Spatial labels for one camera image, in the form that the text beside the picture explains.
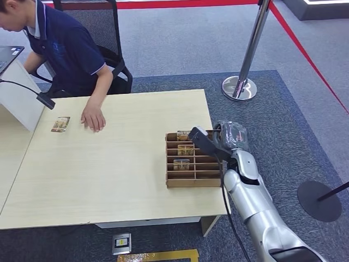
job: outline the black floor stand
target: black floor stand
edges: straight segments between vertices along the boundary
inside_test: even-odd
[[[334,190],[317,181],[307,181],[298,188],[298,200],[310,216],[323,222],[332,222],[341,214],[337,193],[349,187],[349,182]]]

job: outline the red stripe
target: red stripe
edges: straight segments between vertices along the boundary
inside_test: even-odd
[[[142,1],[118,2],[118,9],[148,9],[148,8],[185,8],[185,7],[219,7],[224,5],[256,4],[258,0],[177,0],[177,1]],[[54,8],[51,2],[45,3]]]
[[[335,93],[335,91],[326,80],[325,77],[311,60],[311,58],[305,51],[305,49],[298,40],[298,38],[292,32],[292,30],[286,22],[285,19],[277,10],[277,8],[271,2],[270,4],[270,9],[273,12],[273,14],[278,20],[279,23],[281,24],[283,29],[289,34],[289,36],[299,49],[301,53],[302,53],[308,62],[314,68],[317,75],[321,78],[323,83],[326,85],[328,89],[331,91],[332,95],[334,95],[337,101],[338,101],[341,107],[343,107],[348,115],[349,111]]]

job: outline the table leg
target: table leg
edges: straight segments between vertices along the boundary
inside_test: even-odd
[[[220,218],[221,216],[211,216],[211,217],[202,217],[200,220],[201,228],[203,229],[204,237],[207,234]]]

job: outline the desk panel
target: desk panel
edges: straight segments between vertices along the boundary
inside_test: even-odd
[[[165,134],[212,128],[204,90],[108,96],[106,127],[85,130],[87,98],[44,110],[0,216],[0,228],[139,221],[225,213],[219,188],[165,182]],[[57,117],[70,116],[64,133]]]
[[[0,104],[0,213],[32,136]]]

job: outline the chrome stanchion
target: chrome stanchion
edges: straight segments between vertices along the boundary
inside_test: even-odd
[[[259,0],[259,10],[253,26],[253,31],[250,40],[247,51],[243,59],[243,66],[239,76],[231,76],[225,79],[222,85],[223,94],[234,101],[249,101],[257,93],[257,86],[252,80],[247,79],[252,61],[253,60],[256,49],[261,38],[262,32],[265,27],[269,4],[272,0]]]

